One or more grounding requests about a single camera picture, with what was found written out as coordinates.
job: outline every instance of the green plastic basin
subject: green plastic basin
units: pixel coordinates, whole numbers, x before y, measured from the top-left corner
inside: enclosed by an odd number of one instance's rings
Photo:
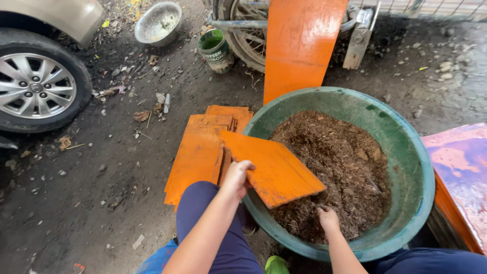
[[[358,260],[387,256],[421,229],[434,199],[433,168],[418,133],[395,110],[366,94],[337,87],[306,88],[285,94],[261,108],[243,134],[269,139],[274,129],[296,112],[314,110],[367,130],[388,159],[390,209],[382,222],[351,241]],[[260,227],[288,249],[317,261],[330,261],[328,246],[289,234],[269,214],[254,190],[243,199]]]

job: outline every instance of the wheel hub emblem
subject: wheel hub emblem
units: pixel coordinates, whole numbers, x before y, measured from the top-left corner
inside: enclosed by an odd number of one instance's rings
[[[30,85],[30,90],[32,92],[35,92],[35,93],[39,93],[43,90],[44,88],[42,87],[41,84],[37,84],[37,83],[34,83],[34,84],[31,84]]]

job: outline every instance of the orange board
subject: orange board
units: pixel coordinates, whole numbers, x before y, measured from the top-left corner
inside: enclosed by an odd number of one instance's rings
[[[229,106],[218,106],[212,105],[206,108],[206,114],[213,115],[232,115],[237,122],[235,129],[236,133],[244,132],[245,127],[248,122],[254,116],[253,111],[249,111],[248,107],[229,107]]]
[[[264,104],[321,86],[346,7],[347,0],[270,2]]]
[[[236,126],[229,131],[242,133],[248,122],[254,116],[254,112],[249,111],[248,107],[230,107],[230,106],[219,106],[212,105],[206,108],[206,114],[213,115],[232,115],[233,121]],[[225,148],[223,152],[222,168],[220,170],[220,177],[218,178],[218,185],[222,185],[222,181],[225,178],[226,171],[228,170],[232,162],[232,153],[229,149]]]
[[[165,204],[178,205],[186,187],[197,181],[218,181],[223,146],[215,129],[228,130],[232,115],[191,115],[164,192]]]
[[[236,161],[251,160],[256,166],[247,179],[269,208],[326,189],[323,183],[284,145],[229,131],[219,131]]]

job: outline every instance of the car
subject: car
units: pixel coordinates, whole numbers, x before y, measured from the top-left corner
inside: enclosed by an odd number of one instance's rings
[[[96,0],[0,1],[0,130],[39,133],[70,123],[88,104],[88,70],[56,42],[86,47],[103,21]]]

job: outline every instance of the hand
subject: hand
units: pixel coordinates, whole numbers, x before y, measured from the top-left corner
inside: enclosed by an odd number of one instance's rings
[[[238,200],[242,199],[247,194],[247,188],[251,187],[247,181],[247,170],[254,169],[255,166],[249,160],[232,162],[226,172],[220,191]]]
[[[329,207],[325,208],[324,210],[322,208],[318,208],[316,212],[319,216],[319,223],[326,234],[333,232],[340,233],[340,221],[338,220],[338,216],[333,209]]]

